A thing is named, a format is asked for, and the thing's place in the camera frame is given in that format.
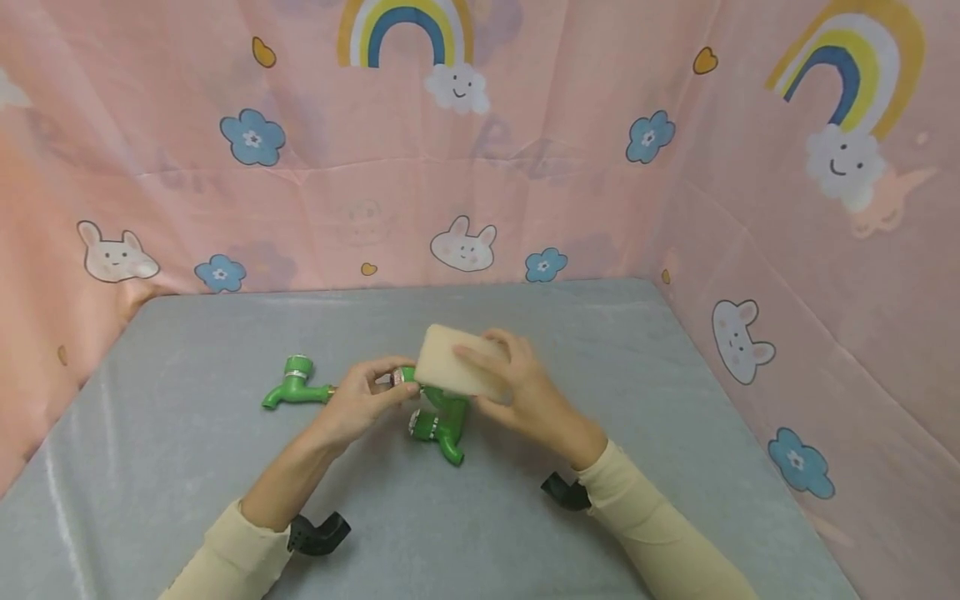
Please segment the rainbow print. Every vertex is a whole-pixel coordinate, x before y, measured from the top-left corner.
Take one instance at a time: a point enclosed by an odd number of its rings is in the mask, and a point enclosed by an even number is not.
[[[924,31],[898,0],[833,0],[791,45],[766,82],[790,102],[806,73],[834,67],[842,91],[829,122],[883,139],[913,96]]]
[[[383,37],[398,23],[419,25],[433,45],[433,63],[473,63],[473,25],[466,0],[348,0],[340,19],[341,66],[380,66]]]

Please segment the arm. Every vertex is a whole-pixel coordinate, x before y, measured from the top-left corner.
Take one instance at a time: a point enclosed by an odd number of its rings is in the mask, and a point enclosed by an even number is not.
[[[510,406],[476,398],[480,412],[563,456],[577,470],[589,513],[623,545],[658,600],[756,600],[747,580],[677,511],[631,460],[550,381],[530,343],[494,329],[509,362],[469,348],[454,351],[504,379]]]
[[[232,503],[160,600],[260,600],[290,560],[290,522],[339,454],[322,436],[300,434]]]
[[[320,415],[206,532],[204,545],[159,600],[260,600],[290,560],[291,521],[333,461],[383,411],[420,394],[417,384],[375,383],[411,364],[390,357],[354,366]]]
[[[609,442],[578,471],[602,523],[658,600],[756,600],[746,578]]]

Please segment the green faucet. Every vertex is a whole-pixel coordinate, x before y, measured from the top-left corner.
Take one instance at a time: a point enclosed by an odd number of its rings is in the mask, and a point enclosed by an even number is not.
[[[283,368],[283,383],[273,388],[265,398],[262,406],[274,410],[280,402],[300,404],[304,402],[320,402],[326,404],[337,391],[333,385],[324,385],[319,388],[309,388],[307,379],[313,374],[313,361],[302,354],[294,354],[287,358]],[[391,384],[399,385],[407,381],[416,381],[413,367],[401,367],[391,373]],[[440,451],[449,463],[455,467],[464,462],[464,453],[457,447],[464,431],[464,419],[467,417],[469,400],[466,396],[448,394],[440,388],[420,386],[420,390],[430,400],[437,411],[423,411],[418,409],[410,417],[410,435],[416,440],[425,442],[436,441],[440,444]]]
[[[394,371],[391,379],[394,385],[404,381],[414,381],[414,368],[401,367]],[[437,412],[418,409],[410,417],[410,435],[416,440],[440,444],[444,458],[454,467],[464,462],[464,453],[457,443],[464,431],[464,419],[467,416],[469,400],[466,396],[448,394],[440,388],[421,386],[423,394],[437,408]]]
[[[287,358],[283,367],[283,383],[273,388],[261,404],[268,410],[274,410],[280,402],[299,404],[303,402],[320,402],[326,404],[336,386],[324,385],[319,388],[308,388],[306,380],[313,374],[313,361],[302,354],[294,354]]]

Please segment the blue flower print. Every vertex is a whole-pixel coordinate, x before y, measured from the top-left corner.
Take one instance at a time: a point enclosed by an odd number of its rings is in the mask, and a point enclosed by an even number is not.
[[[657,157],[660,148],[673,141],[677,126],[666,116],[666,110],[658,110],[649,119],[642,117],[630,126],[630,145],[627,160],[649,164]]]
[[[821,500],[833,498],[836,489],[827,477],[827,459],[812,445],[804,445],[792,429],[781,427],[767,452],[787,484],[797,492],[810,492]]]
[[[221,292],[239,292],[241,281],[247,276],[247,270],[238,262],[230,260],[224,254],[210,256],[210,262],[194,267],[193,272],[203,280],[214,294]]]
[[[233,157],[243,164],[272,167],[280,160],[280,148],[287,143],[283,128],[252,108],[241,110],[238,119],[220,119],[220,133],[230,141]]]
[[[527,281],[531,283],[553,281],[565,266],[566,256],[560,254],[556,248],[548,248],[540,253],[534,252],[527,256]]]

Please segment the black bracket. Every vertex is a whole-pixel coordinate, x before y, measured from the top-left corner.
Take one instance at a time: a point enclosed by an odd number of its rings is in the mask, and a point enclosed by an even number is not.
[[[334,512],[314,527],[310,519],[297,515],[290,523],[290,541],[287,550],[300,552],[307,556],[325,556],[337,549],[340,542],[350,533],[350,526],[340,513]]]
[[[574,482],[571,486],[565,482],[557,471],[550,473],[540,489],[553,498],[558,506],[568,511],[583,511],[592,506],[587,495],[587,488],[581,485],[579,481]]]

